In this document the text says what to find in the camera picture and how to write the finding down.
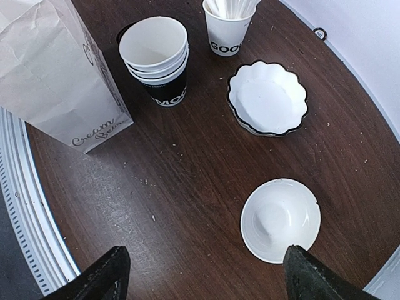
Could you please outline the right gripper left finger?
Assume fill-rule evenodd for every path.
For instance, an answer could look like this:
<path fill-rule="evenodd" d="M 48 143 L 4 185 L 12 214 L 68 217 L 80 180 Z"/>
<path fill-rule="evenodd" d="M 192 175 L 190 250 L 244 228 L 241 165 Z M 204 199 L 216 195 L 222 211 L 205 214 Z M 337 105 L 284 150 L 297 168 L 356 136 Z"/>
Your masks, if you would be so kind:
<path fill-rule="evenodd" d="M 44 299 L 126 299 L 130 267 L 127 248 L 114 246 L 78 277 Z"/>

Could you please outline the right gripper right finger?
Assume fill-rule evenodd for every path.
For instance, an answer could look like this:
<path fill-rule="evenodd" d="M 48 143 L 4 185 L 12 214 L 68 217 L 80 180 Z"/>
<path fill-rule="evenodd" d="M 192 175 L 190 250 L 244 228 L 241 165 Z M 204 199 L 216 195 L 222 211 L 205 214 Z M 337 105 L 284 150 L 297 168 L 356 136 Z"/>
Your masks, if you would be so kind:
<path fill-rule="evenodd" d="M 289 299 L 376 299 L 338 276 L 301 246 L 288 247 L 283 267 Z"/>

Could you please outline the white paper bag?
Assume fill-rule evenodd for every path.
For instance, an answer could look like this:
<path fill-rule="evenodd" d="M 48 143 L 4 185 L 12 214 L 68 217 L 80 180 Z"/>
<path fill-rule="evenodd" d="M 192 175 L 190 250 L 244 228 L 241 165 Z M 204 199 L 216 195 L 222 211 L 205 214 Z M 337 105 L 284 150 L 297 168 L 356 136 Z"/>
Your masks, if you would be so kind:
<path fill-rule="evenodd" d="M 71 1 L 1 2 L 1 106 L 83 153 L 133 123 Z"/>

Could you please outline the stack of paper cups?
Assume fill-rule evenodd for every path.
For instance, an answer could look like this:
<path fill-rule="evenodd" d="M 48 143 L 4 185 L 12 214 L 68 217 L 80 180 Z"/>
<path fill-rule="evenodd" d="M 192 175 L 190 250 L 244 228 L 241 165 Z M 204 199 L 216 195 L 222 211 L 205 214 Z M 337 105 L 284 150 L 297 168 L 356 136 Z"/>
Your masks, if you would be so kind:
<path fill-rule="evenodd" d="M 178 105 L 187 91 L 188 32 L 178 20 L 154 16 L 123 28 L 119 55 L 158 105 Z"/>

